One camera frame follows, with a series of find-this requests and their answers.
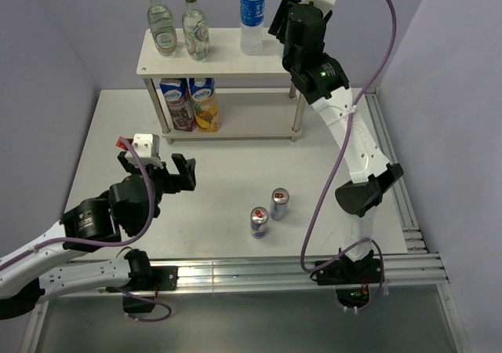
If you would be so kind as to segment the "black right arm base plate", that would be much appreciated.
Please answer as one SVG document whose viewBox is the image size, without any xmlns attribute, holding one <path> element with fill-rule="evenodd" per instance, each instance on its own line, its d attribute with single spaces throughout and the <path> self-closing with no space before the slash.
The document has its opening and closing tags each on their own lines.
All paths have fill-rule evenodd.
<svg viewBox="0 0 502 353">
<path fill-rule="evenodd" d="M 383 271 L 380 260 L 369 259 L 353 262 L 342 257 L 331 265 L 310 275 L 319 286 L 379 284 Z"/>
</svg>

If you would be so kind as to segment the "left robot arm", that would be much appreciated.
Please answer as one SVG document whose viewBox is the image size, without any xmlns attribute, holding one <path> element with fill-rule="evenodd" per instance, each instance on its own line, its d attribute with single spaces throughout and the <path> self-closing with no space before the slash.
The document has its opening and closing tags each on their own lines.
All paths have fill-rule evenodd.
<svg viewBox="0 0 502 353">
<path fill-rule="evenodd" d="M 1 259 L 1 318 L 25 315 L 55 297 L 99 287 L 120 293 L 147 288 L 153 271 L 139 249 L 95 264 L 69 261 L 101 248 L 127 246 L 143 235 L 160 214 L 163 195 L 193 191 L 193 158 L 173 154 L 178 172 L 153 156 L 140 158 L 127 151 L 117 157 L 127 177 L 94 198 L 70 209 L 44 234 Z"/>
</svg>

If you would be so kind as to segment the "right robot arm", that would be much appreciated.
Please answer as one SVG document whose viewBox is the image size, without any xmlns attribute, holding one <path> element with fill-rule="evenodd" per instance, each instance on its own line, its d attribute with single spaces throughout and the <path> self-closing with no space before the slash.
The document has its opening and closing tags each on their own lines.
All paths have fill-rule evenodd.
<svg viewBox="0 0 502 353">
<path fill-rule="evenodd" d="M 351 217 L 340 252 L 317 264 L 313 272 L 334 266 L 348 282 L 357 282 L 374 258 L 373 220 L 384 194 L 402 177 L 373 139 L 358 111 L 360 95 L 353 94 L 340 63 L 325 50 L 324 38 L 336 0 L 281 0 L 268 30 L 283 45 L 282 66 L 295 88 L 321 117 L 340 148 L 335 173 L 346 163 L 350 180 L 339 186 L 335 199 Z"/>
</svg>

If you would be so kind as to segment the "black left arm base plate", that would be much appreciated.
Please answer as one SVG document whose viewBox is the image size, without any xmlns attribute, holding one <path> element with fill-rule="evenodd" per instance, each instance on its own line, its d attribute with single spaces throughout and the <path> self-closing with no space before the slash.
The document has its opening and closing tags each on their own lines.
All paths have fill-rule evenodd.
<svg viewBox="0 0 502 353">
<path fill-rule="evenodd" d="M 178 279 L 178 267 L 151 267 L 146 271 L 133 272 L 130 280 L 121 286 L 128 292 L 174 291 Z"/>
</svg>

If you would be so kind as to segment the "water bottle blue label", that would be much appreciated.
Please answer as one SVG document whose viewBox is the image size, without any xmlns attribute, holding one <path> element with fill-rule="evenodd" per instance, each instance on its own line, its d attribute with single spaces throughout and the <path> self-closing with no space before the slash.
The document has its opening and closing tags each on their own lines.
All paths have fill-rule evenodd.
<svg viewBox="0 0 502 353">
<path fill-rule="evenodd" d="M 240 0 L 241 51 L 255 56 L 263 49 L 265 0 Z"/>
</svg>

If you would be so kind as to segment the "glass soda bottle green cap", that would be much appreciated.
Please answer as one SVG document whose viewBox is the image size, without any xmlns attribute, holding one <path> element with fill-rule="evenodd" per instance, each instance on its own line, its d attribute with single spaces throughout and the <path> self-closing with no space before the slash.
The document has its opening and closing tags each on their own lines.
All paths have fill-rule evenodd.
<svg viewBox="0 0 502 353">
<path fill-rule="evenodd" d="M 162 0 L 150 0 L 147 20 L 158 52 L 172 56 L 177 49 L 177 35 L 170 8 Z"/>
</svg>

